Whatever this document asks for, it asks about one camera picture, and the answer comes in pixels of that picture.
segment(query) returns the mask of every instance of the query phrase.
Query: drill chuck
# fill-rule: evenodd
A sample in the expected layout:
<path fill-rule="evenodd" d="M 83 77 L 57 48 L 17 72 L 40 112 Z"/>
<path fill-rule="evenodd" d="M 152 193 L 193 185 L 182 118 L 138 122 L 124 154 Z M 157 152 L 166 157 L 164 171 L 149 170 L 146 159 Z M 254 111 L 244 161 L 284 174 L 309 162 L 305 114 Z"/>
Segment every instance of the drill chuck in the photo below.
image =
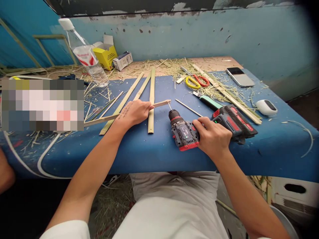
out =
<path fill-rule="evenodd" d="M 185 122 L 177 110 L 171 110 L 168 113 L 168 117 L 169 117 L 171 126 L 175 125 L 177 122 Z"/>

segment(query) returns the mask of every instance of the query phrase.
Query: plastic water bottle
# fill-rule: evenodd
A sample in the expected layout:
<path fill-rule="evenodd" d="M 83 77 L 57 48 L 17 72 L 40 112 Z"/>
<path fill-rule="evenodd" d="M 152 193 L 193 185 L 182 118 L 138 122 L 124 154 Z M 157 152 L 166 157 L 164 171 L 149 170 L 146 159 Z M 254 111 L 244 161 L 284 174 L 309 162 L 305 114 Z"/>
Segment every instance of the plastic water bottle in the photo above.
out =
<path fill-rule="evenodd" d="M 100 87 L 108 86 L 109 79 L 97 60 L 91 45 L 77 33 L 70 19 L 61 18 L 59 23 L 66 30 L 67 39 L 74 55 L 86 68 L 96 84 Z"/>

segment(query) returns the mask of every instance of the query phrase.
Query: white mouse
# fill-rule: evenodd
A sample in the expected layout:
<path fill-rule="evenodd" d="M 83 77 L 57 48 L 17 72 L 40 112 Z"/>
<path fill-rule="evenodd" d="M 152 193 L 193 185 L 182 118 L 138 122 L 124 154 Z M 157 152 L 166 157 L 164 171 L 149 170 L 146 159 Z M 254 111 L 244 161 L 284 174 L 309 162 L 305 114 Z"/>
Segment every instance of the white mouse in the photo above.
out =
<path fill-rule="evenodd" d="M 277 108 L 269 100 L 257 101 L 256 107 L 259 109 L 260 113 L 266 116 L 273 116 L 278 112 Z"/>

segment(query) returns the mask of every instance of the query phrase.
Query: hand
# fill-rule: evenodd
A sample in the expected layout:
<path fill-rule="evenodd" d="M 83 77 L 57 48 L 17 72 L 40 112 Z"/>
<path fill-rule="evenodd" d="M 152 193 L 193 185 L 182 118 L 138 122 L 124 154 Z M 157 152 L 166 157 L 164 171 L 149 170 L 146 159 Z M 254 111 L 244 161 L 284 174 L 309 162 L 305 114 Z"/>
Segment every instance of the hand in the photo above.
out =
<path fill-rule="evenodd" d="M 198 147 L 213 161 L 230 153 L 229 142 L 233 135 L 231 131 L 221 124 L 214 123 L 208 117 L 195 119 L 193 124 L 200 135 Z"/>
<path fill-rule="evenodd" d="M 139 124 L 147 119 L 149 111 L 154 106 L 148 101 L 141 100 L 130 101 L 122 109 L 120 115 L 115 119 L 113 124 L 120 124 L 122 127 L 131 128 L 133 125 Z"/>

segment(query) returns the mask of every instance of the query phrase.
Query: blue wall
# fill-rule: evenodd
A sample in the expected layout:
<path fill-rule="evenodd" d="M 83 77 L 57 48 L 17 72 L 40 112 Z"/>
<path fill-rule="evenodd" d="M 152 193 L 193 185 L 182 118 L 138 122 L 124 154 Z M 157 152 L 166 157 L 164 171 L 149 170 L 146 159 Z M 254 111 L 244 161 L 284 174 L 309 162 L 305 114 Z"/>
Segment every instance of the blue wall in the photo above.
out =
<path fill-rule="evenodd" d="M 0 17 L 42 66 L 50 66 L 32 34 L 65 32 L 59 17 L 43 1 L 6 1 Z M 76 17 L 72 22 L 90 43 L 101 41 L 103 34 L 113 35 L 117 52 L 129 50 L 135 61 L 230 55 L 284 100 L 317 86 L 314 39 L 300 6 Z M 0 62 L 34 67 L 4 29 L 0 28 L 0 34 L 5 35 Z M 56 64 L 72 64 L 64 43 L 45 40 L 44 45 Z"/>

